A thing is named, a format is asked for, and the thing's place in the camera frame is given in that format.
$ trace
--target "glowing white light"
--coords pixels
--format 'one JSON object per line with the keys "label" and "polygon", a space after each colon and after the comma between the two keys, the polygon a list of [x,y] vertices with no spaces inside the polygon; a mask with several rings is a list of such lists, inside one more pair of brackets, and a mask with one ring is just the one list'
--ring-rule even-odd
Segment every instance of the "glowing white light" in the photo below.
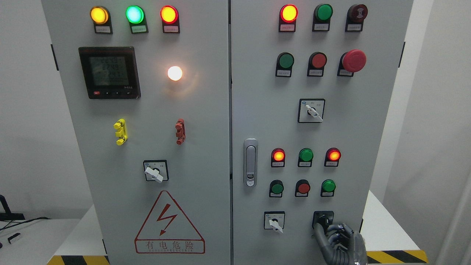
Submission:
{"label": "glowing white light", "polygon": [[167,71],[167,75],[169,76],[171,80],[178,81],[182,77],[183,71],[178,66],[172,66]]}

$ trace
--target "yellow and black hazard stripe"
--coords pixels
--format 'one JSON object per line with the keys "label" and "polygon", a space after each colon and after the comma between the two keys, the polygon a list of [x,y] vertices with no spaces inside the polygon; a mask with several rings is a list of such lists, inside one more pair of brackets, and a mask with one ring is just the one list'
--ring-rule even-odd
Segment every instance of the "yellow and black hazard stripe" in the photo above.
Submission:
{"label": "yellow and black hazard stripe", "polygon": [[[367,251],[368,264],[428,263],[423,250]],[[48,265],[110,265],[108,256],[53,256]]]}
{"label": "yellow and black hazard stripe", "polygon": [[367,251],[368,264],[428,263],[423,250]]}
{"label": "yellow and black hazard stripe", "polygon": [[53,256],[48,265],[110,265],[108,256]]}

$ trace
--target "gray metal panel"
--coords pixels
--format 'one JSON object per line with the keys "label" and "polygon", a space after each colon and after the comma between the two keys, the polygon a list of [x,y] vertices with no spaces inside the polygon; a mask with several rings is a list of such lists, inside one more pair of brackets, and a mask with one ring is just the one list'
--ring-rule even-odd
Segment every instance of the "gray metal panel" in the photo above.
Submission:
{"label": "gray metal panel", "polygon": [[[227,1],[42,3],[111,263],[229,264]],[[162,33],[159,11],[166,4],[178,9],[181,34]],[[110,11],[112,35],[94,33],[89,11],[95,5]],[[129,5],[143,8],[149,33],[130,33]],[[77,51],[81,46],[134,46],[142,97],[88,99]],[[173,65],[184,71],[177,83],[167,77]],[[126,120],[129,134],[122,146],[115,144],[113,129],[119,118]],[[175,143],[179,118],[187,134],[181,146]],[[166,159],[170,180],[146,182],[142,162],[148,159]],[[205,239],[206,254],[136,253],[134,239],[164,189]]]}
{"label": "gray metal panel", "polygon": [[[282,0],[232,0],[233,216],[234,264],[323,264],[312,235],[315,210],[332,210],[334,222],[358,230],[373,174],[385,117],[401,55],[411,0],[366,0],[363,32],[346,33],[345,21],[355,0],[332,0],[329,32],[313,33],[315,7],[322,2],[297,0],[295,33],[278,33]],[[337,77],[340,57],[363,50],[365,68],[354,77]],[[327,55],[323,77],[307,77],[309,56]],[[275,77],[281,52],[294,55],[291,78]],[[299,124],[299,99],[325,99],[324,121]],[[243,182],[243,143],[256,138],[258,183]],[[325,152],[340,149],[339,167],[324,167]],[[286,152],[284,168],[270,167],[275,148]],[[312,168],[297,167],[302,148],[314,151]],[[272,180],[284,183],[282,198],[269,198]],[[311,191],[296,198],[296,182]],[[337,183],[335,196],[320,197],[325,179]],[[264,211],[285,211],[284,234],[263,229]]]}

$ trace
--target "black robotic glove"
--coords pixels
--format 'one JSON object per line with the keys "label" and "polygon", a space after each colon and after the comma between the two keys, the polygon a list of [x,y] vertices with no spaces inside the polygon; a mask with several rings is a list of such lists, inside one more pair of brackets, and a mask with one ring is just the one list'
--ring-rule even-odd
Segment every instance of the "black robotic glove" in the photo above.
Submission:
{"label": "black robotic glove", "polygon": [[[335,232],[327,237],[326,234],[332,231]],[[321,224],[315,224],[314,236],[327,265],[367,264],[365,241],[348,225],[332,224],[324,232]]]}

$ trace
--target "warning sign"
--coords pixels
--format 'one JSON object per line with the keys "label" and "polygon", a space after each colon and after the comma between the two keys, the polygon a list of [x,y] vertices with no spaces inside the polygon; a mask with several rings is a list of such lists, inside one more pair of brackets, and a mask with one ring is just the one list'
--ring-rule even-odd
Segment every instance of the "warning sign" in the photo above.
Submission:
{"label": "warning sign", "polygon": [[175,199],[160,192],[134,240],[137,253],[203,254],[205,242]]}

